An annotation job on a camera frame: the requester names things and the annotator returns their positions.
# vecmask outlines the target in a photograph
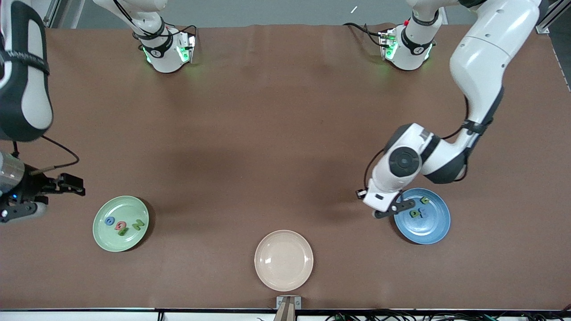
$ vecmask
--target plate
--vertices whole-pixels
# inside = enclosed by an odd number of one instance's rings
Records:
[[[271,232],[260,242],[254,256],[256,273],[276,291],[292,291],[302,286],[313,270],[313,251],[296,232]]]
[[[404,191],[399,201],[403,198],[416,203],[414,208],[395,215],[396,226],[407,239],[418,244],[434,244],[446,236],[450,229],[450,211],[440,196],[425,188],[412,188]]]
[[[105,220],[113,217],[111,225]],[[140,219],[143,226],[137,231],[132,224]],[[125,222],[128,230],[124,236],[115,229],[119,222]],[[133,196],[119,196],[105,203],[93,220],[93,237],[102,249],[109,252],[126,251],[134,247],[145,235],[148,227],[148,209],[140,199]]]

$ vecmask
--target green plate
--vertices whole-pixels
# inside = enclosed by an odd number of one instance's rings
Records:
[[[105,219],[113,216],[115,222],[112,225],[105,224]],[[144,226],[137,231],[132,224],[137,219],[143,221]],[[128,230],[124,236],[119,236],[115,229],[118,222],[124,221]],[[93,237],[97,245],[109,252],[126,251],[134,247],[147,232],[148,209],[140,199],[133,196],[119,196],[105,203],[97,212],[93,220]]]

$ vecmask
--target beige plate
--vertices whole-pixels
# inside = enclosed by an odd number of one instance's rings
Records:
[[[313,270],[313,252],[303,236],[280,230],[271,232],[260,242],[254,256],[258,277],[276,291],[295,290]]]

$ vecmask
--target table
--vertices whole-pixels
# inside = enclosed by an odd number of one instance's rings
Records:
[[[66,171],[87,195],[0,227],[0,307],[272,307],[254,252],[290,229],[316,259],[292,292],[305,308],[563,308],[571,99],[546,35],[507,68],[466,180],[410,185],[447,202],[444,240],[410,244],[355,198],[397,127],[460,125],[448,59],[467,29],[443,26],[412,72],[349,27],[203,29],[194,64],[173,74],[155,72],[128,30],[48,30],[48,136],[82,158]],[[45,141],[20,152],[38,167],[69,158]],[[105,252],[91,226],[118,195],[143,199],[154,224],[137,248]]]

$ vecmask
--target gray floor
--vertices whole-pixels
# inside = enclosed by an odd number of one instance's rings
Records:
[[[462,6],[447,7],[446,13],[451,25],[470,25],[476,21],[476,16]],[[346,22],[375,25],[402,23],[411,16],[411,9],[405,0],[170,0],[161,16],[169,23],[198,27],[342,25]],[[92,0],[86,0],[77,28],[127,26]],[[561,67],[571,78],[571,10],[550,30]]]

